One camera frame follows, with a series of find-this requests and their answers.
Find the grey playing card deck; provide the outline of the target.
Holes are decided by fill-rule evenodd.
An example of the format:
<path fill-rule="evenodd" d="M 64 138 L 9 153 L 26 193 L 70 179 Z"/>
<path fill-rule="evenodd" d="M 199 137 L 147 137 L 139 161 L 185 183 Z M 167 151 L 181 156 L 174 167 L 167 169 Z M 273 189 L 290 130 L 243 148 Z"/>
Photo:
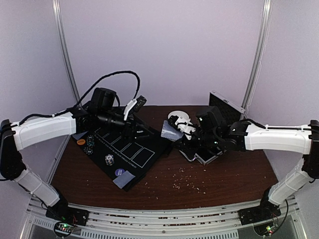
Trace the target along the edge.
<path fill-rule="evenodd" d="M 161 137 L 175 142 L 183 137 L 183 133 L 169 125 L 167 120 L 164 120 L 161 129 Z"/>

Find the poker chip stack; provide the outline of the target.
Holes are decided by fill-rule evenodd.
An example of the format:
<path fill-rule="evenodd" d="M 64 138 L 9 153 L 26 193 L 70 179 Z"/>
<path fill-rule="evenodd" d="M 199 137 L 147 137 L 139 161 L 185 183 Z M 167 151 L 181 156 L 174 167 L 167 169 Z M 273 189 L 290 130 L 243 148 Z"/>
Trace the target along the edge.
<path fill-rule="evenodd" d="M 114 164 L 114 156 L 112 154 L 108 154 L 105 156 L 106 165 L 112 166 Z"/>
<path fill-rule="evenodd" d="M 94 135 L 88 135 L 86 139 L 87 147 L 93 148 L 95 146 L 95 137 Z"/>

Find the purple small blind button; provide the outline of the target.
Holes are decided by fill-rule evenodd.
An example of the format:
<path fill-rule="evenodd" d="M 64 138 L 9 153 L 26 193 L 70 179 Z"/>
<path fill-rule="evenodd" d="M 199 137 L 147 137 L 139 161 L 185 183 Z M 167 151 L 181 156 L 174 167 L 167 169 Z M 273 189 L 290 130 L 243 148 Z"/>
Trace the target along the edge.
<path fill-rule="evenodd" d="M 122 168 L 118 168 L 115 170 L 115 175 L 118 177 L 120 175 L 122 175 L 123 173 L 125 173 L 125 169 Z"/>

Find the dealt card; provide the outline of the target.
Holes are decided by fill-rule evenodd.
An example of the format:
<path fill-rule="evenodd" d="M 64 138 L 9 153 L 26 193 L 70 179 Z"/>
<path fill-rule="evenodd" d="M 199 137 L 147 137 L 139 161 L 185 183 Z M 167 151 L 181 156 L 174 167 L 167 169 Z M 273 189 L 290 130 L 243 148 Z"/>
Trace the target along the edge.
<path fill-rule="evenodd" d="M 129 171 L 125 171 L 120 176 L 113 180 L 113 183 L 120 189 L 123 189 L 132 179 L 135 178 L 135 175 L 131 174 Z"/>
<path fill-rule="evenodd" d="M 72 137 L 73 137 L 75 140 L 79 140 L 79 139 L 81 139 L 86 133 L 87 133 L 87 131 L 86 131 L 86 132 L 83 132 L 83 133 L 79 133 L 79 134 L 73 134 Z"/>

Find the orange big blind button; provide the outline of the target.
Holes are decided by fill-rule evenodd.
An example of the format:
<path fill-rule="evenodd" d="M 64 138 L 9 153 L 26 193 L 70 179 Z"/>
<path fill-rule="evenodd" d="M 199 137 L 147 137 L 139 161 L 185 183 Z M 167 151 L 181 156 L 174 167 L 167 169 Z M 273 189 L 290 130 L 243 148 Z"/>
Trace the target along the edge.
<path fill-rule="evenodd" d="M 76 141 L 76 143 L 77 143 L 78 145 L 84 145 L 84 144 L 86 143 L 86 140 L 84 140 L 84 139 L 79 139 L 79 140 Z"/>

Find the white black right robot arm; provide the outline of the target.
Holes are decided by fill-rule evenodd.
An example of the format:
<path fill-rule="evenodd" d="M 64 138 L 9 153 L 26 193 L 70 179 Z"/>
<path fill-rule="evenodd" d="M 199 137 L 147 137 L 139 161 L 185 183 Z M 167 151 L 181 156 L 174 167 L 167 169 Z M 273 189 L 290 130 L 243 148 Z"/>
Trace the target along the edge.
<path fill-rule="evenodd" d="M 319 122 L 300 126 L 262 125 L 242 119 L 227 125 L 218 107 L 197 114 L 192 124 L 182 113 L 174 125 L 196 146 L 226 151 L 278 150 L 302 154 L 298 164 L 277 184 L 266 190 L 256 208 L 259 219 L 267 219 L 284 200 L 301 189 L 310 179 L 319 177 Z"/>

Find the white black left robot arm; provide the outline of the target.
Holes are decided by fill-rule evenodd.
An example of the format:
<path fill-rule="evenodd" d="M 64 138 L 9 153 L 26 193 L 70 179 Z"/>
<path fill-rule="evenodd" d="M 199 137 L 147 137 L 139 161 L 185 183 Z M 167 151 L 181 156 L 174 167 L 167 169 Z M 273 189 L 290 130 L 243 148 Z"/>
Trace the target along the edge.
<path fill-rule="evenodd" d="M 6 119 L 0 125 L 0 177 L 12 181 L 39 198 L 61 221 L 72 216 L 63 195 L 33 171 L 23 158 L 25 151 L 38 145 L 48 145 L 57 138 L 91 130 L 97 125 L 119 128 L 132 136 L 138 123 L 132 113 L 146 102 L 143 96 L 134 97 L 124 107 L 115 108 L 116 92 L 96 88 L 85 106 L 72 106 L 53 115 L 33 115 L 20 122 Z"/>

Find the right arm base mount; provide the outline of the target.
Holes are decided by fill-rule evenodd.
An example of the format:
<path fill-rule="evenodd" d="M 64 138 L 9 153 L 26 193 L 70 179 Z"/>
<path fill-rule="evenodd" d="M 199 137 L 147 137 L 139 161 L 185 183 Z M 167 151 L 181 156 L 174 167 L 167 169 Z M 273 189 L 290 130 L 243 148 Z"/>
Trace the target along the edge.
<path fill-rule="evenodd" d="M 280 216 L 281 210 L 275 208 L 262 208 L 260 206 L 240 209 L 238 211 L 241 225 L 254 224 L 261 221 L 272 219 L 274 216 Z"/>

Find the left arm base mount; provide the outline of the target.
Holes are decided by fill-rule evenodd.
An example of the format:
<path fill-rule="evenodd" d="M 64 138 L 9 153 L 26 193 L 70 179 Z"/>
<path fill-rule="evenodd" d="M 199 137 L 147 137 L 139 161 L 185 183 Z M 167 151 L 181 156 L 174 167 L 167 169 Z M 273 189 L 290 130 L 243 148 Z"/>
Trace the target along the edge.
<path fill-rule="evenodd" d="M 89 211 L 68 207 L 65 214 L 58 214 L 52 208 L 49 208 L 46 210 L 45 216 L 71 225 L 86 226 Z"/>

